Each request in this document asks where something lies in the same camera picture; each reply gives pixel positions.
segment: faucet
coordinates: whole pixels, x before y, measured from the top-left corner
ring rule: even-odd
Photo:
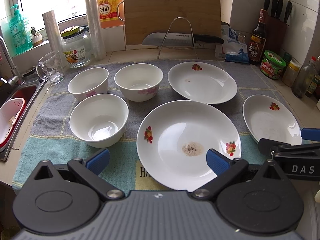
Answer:
[[[23,84],[24,80],[17,68],[17,66],[13,63],[12,58],[10,57],[9,51],[7,49],[7,46],[4,42],[4,39],[0,36],[0,46],[3,50],[3,53],[10,65],[11,72],[13,74],[13,77],[8,78],[7,82],[9,83],[10,86],[14,87],[14,85],[17,83],[18,85]]]

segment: plastic wrap roll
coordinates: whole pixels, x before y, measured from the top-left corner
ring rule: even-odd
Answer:
[[[101,24],[97,0],[85,0],[92,52],[96,60],[106,58],[106,49],[101,35]]]
[[[62,40],[54,10],[44,13],[42,18],[51,50],[59,52],[63,68],[68,67],[69,64],[63,55]]]

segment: countertop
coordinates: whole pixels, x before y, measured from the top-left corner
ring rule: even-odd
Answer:
[[[215,57],[213,49],[197,49],[199,59],[218,60]],[[107,64],[113,62],[129,62],[143,61],[156,59],[158,55],[157,49],[135,49],[108,52],[107,58],[100,61],[92,61],[90,65]],[[160,59],[196,59],[192,50],[174,50],[163,49],[160,54]],[[281,81],[273,81],[276,89],[283,95],[287,104],[290,107],[292,114],[303,127],[320,128],[320,111],[316,107],[317,100],[314,97],[308,98],[304,96],[302,99],[295,97],[291,88],[287,87]],[[23,124],[20,127],[19,133],[13,143],[13,149],[10,151],[7,162],[0,162],[0,182],[8,187],[12,187],[12,179],[15,174],[22,148],[30,134],[33,121],[41,108],[44,101],[50,95],[52,86],[47,83],[33,105],[31,106]]]

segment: knife handle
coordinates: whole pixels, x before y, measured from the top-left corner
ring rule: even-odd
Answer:
[[[268,11],[270,5],[270,0],[264,0],[264,6],[263,9]]]
[[[220,44],[224,43],[224,40],[220,37],[217,37],[217,36],[193,34],[193,38],[194,38],[195,42],[203,41],[206,43],[220,43]]]
[[[287,7],[285,9],[284,19],[283,19],[284,23],[287,23],[289,16],[291,14],[291,10],[292,10],[292,2],[288,1]]]
[[[279,19],[281,12],[282,12],[282,7],[283,7],[283,0],[278,0],[278,7],[276,11],[276,18]]]
[[[274,17],[278,7],[278,0],[272,0],[271,4],[271,17]]]

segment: glass jar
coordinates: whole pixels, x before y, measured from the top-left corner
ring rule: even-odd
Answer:
[[[61,32],[63,54],[71,68],[86,66],[91,60],[91,41],[89,32],[79,26]]]
[[[298,75],[299,68],[300,64],[291,60],[282,77],[282,82],[288,87],[292,87],[292,84]]]
[[[314,76],[316,75],[316,68],[317,66],[315,57],[311,57],[309,63],[300,68],[299,73],[291,87],[291,91],[296,97],[302,98],[305,95]]]

